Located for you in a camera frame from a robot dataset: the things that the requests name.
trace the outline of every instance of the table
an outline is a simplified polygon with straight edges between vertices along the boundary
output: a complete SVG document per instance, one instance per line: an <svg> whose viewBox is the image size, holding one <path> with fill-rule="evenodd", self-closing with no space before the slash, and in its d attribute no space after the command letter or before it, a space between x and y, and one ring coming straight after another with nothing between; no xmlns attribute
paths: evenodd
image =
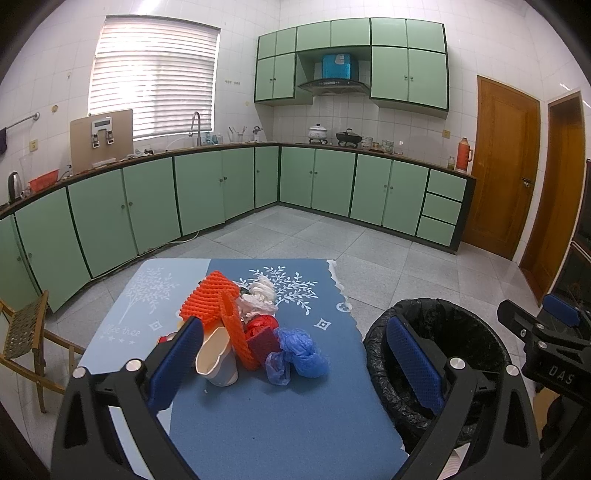
<svg viewBox="0 0 591 480"><path fill-rule="evenodd" d="M195 473L206 480L390 479L407 454L365 366L365 349L332 264L314 259L154 259L119 296L80 364L119 370L146 358L177 330L178 310L198 282L219 270L239 284L259 273L278 291L277 320L305 329L330 359L330 373L279 387L239 366L238 381L215 387L192 369L171 407L158 414ZM130 464L152 478L120 409L113 421Z"/></svg>

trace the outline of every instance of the blue box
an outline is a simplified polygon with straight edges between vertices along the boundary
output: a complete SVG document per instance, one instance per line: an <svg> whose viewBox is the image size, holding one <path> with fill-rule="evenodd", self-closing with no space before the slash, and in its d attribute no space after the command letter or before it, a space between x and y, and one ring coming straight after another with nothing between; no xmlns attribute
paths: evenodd
<svg viewBox="0 0 591 480"><path fill-rule="evenodd" d="M322 78L359 80L359 65L350 53L322 57Z"/></svg>

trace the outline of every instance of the countertop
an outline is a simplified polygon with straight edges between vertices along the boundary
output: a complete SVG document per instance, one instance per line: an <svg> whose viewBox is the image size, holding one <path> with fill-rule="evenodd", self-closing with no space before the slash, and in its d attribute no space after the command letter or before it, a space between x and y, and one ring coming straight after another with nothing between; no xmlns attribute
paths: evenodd
<svg viewBox="0 0 591 480"><path fill-rule="evenodd" d="M101 173L105 173L107 171L117 170L119 168L129 167L131 165L136 165L138 163L143 163L143 162L147 162L147 161L151 161L151 160L157 160L159 158L173 157L175 155L187 155L187 154L191 154L191 153L204 152L204 151L228 150L231 148L273 147L273 146L320 148L320 149L325 149L325 150L339 150L339 151L346 151L346 152L353 152L353 153L368 154L368 155L374 155L377 157L403 160L403 161L413 163L416 165L434 168L435 170L441 170L441 171L444 171L446 173L450 173L450 174L458 176L458 177L464 177L464 178L470 178L470 179L474 178L471 175L468 175L465 173L461 173L461 172L454 171L454 170L448 170L446 168L440 167L438 165L433 165L433 164L427 163L425 161L414 160L413 158L407 158L407 157L403 157L400 155L389 155L389 154L377 152L377 151L362 150L361 148L339 147L337 145L293 144L293 143L285 143L285 142L259 142L259 143L246 142L246 143L242 143L242 144L205 145L202 147L182 148L179 150L170 150L170 151L167 151L164 153L158 153L158 154L154 154L154 155L146 155L143 157L132 158L130 160L121 160L121 161L118 161L115 163L110 163L108 165L105 165L104 167L93 168L92 170L83 171L83 172L78 173L76 175L72 175L70 177L62 179L62 180L58 181L57 183L54 183L50 187L48 187L40 192L33 193L24 199L18 200L14 203L11 203L11 204L4 204L4 205L0 206L0 219L16 212L18 209L24 207L25 205L27 205L31 202L34 202L35 200L37 200L40 197L47 195L48 193L54 192L55 190L60 189L63 186L70 185L70 184L75 183L77 181L88 179L90 177L94 177L95 175L100 175Z"/></svg>

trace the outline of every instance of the pot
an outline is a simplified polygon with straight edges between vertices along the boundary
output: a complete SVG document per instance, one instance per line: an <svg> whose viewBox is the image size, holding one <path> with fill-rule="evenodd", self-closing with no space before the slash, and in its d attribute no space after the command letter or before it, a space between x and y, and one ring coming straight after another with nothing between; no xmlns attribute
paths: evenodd
<svg viewBox="0 0 591 480"><path fill-rule="evenodd" d="M329 131L320 124L308 128L308 138L311 140L326 140L328 133Z"/></svg>

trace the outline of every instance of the trash can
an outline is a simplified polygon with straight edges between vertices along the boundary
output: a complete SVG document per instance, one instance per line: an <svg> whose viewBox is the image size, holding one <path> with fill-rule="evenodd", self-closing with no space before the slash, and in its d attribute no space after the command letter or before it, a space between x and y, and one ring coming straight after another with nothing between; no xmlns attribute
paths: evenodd
<svg viewBox="0 0 591 480"><path fill-rule="evenodd" d="M382 405L411 452L427 430L433 412L423 407L408 383L386 339L390 318L402 315L415 332L433 340L446 357L458 356L473 369L501 372L511 363L505 345L486 322L468 310L441 299L402 300L386 310L371 326L363 344L367 367ZM482 405L475 399L456 447L470 442Z"/></svg>

